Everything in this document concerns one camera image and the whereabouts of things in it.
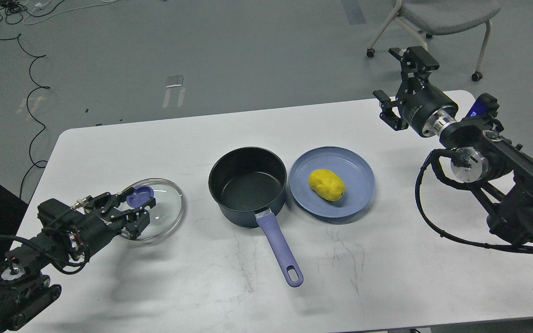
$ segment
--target chair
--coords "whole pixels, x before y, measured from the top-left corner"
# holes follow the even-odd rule
[[[397,23],[417,38],[425,47],[425,50],[427,50],[427,43],[419,34],[421,32],[425,32],[427,38],[431,38],[433,36],[455,34],[484,23],[486,32],[484,33],[480,56],[476,63],[476,72],[472,74],[472,80],[476,82],[483,78],[481,69],[484,52],[489,41],[490,19],[501,10],[495,0],[393,0],[393,2],[394,9],[392,9],[379,32],[367,47],[366,54],[368,57],[371,58],[376,53],[373,46],[393,19],[396,19]],[[421,31],[414,30],[402,19],[408,20]]]

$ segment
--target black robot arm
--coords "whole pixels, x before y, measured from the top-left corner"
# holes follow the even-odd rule
[[[51,264],[64,274],[76,274],[115,236],[124,234],[134,240],[141,234],[150,222],[146,208],[154,207],[155,199],[151,197],[141,207],[118,210],[132,193],[133,188],[127,188],[120,194],[88,196],[71,207],[50,199],[38,206],[42,232],[30,240],[0,236],[0,240],[21,243],[6,253],[0,265],[0,332],[17,331],[61,295],[61,286],[50,286],[50,277],[40,272],[42,268]],[[84,214],[76,210],[80,207]],[[67,266],[76,270],[67,271]]]
[[[379,100],[379,117],[394,130],[412,127],[421,137],[437,135],[446,149],[429,154],[415,184],[415,198],[421,216],[440,236],[462,244],[516,253],[531,253],[533,247],[533,158],[521,152],[501,135],[503,125],[497,120],[497,100],[483,93],[459,122],[458,106],[429,82],[429,75],[439,68],[438,62],[421,46],[389,53],[400,61],[402,84],[392,101],[381,90],[373,92]],[[446,177],[440,158],[451,160],[455,181]],[[463,240],[435,226],[421,205],[420,187],[425,169],[431,165],[444,184],[470,191],[487,211],[489,232],[511,245],[494,245]],[[514,173],[514,186],[503,194],[490,181]]]

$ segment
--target gray floor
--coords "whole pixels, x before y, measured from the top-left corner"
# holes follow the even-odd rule
[[[440,62],[431,81],[443,90],[497,97],[503,134],[533,156],[533,1],[499,2],[484,79],[470,80],[484,34],[477,27],[429,41]],[[70,0],[57,11],[99,3]],[[375,89],[393,95],[400,66],[385,50],[416,42],[391,24],[376,44],[376,57],[366,59],[366,43],[391,5],[358,3],[365,19],[359,25],[350,24],[341,0],[121,0],[37,25],[1,24],[1,38],[21,32],[27,51],[47,55],[32,68],[36,82],[51,87],[29,101],[47,126],[32,156],[46,160],[62,131],[75,127],[368,99]],[[0,184],[15,194],[31,165],[30,141],[42,128],[23,105],[36,88],[28,76],[31,61],[16,41],[0,41]],[[184,75],[184,88],[171,89],[168,99],[165,78],[178,74]],[[125,133],[124,139],[134,135],[144,133]],[[91,144],[116,151],[121,145]],[[137,163],[132,153],[127,163]],[[75,163],[86,160],[87,147],[75,152]],[[31,197],[41,172],[28,175],[23,200]],[[472,331],[533,332],[533,321],[434,327],[434,333]]]

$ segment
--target purple handle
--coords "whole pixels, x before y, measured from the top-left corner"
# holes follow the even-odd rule
[[[303,283],[303,274],[300,267],[297,265],[296,259],[293,257],[293,253],[287,245],[287,241],[281,232],[279,223],[274,213],[268,213],[267,215],[257,217],[256,223],[260,226],[262,231],[266,234],[266,238],[275,253],[275,257],[279,262],[279,267],[283,272],[283,276],[287,280],[287,283],[291,287],[298,287]],[[289,275],[289,271],[294,270],[297,274],[297,280],[293,281]]]

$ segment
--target plate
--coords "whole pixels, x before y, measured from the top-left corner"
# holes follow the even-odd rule
[[[319,196],[307,183],[316,169],[329,169],[345,183],[345,194],[336,202]],[[376,179],[372,167],[358,154],[341,147],[320,147],[305,152],[292,165],[289,188],[304,210],[327,218],[347,217],[364,209],[373,198]]]

